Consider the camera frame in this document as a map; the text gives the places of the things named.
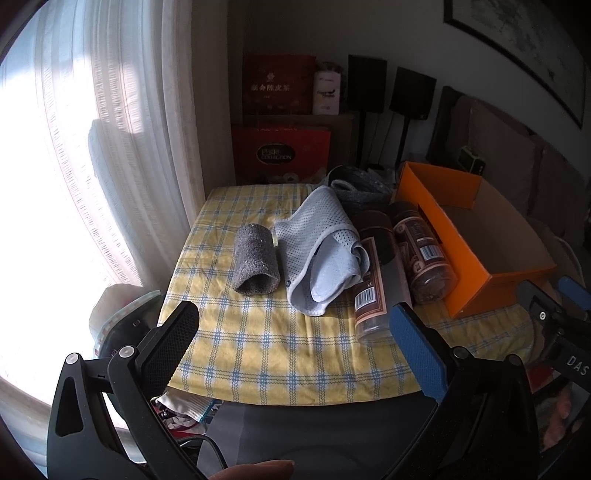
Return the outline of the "person's right hand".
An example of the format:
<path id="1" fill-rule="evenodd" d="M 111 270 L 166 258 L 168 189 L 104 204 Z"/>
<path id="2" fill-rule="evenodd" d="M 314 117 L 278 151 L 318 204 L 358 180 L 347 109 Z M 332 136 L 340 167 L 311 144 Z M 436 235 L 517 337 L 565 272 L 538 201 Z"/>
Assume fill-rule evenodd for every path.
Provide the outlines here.
<path id="1" fill-rule="evenodd" d="M 580 407 L 584 391 L 576 384 L 568 384 L 557 397 L 544 400 L 537 409 L 540 450 L 556 446 L 566 435 L 573 410 Z"/>

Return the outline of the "person's left hand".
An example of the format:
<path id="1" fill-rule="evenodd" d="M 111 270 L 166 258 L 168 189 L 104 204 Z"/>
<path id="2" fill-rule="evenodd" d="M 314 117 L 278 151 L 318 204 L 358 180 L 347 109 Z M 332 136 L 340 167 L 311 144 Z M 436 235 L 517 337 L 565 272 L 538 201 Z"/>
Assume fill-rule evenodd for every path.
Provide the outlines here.
<path id="1" fill-rule="evenodd" d="M 294 474 L 294 461 L 270 460 L 235 465 L 209 477 L 209 480 L 286 480 Z"/>

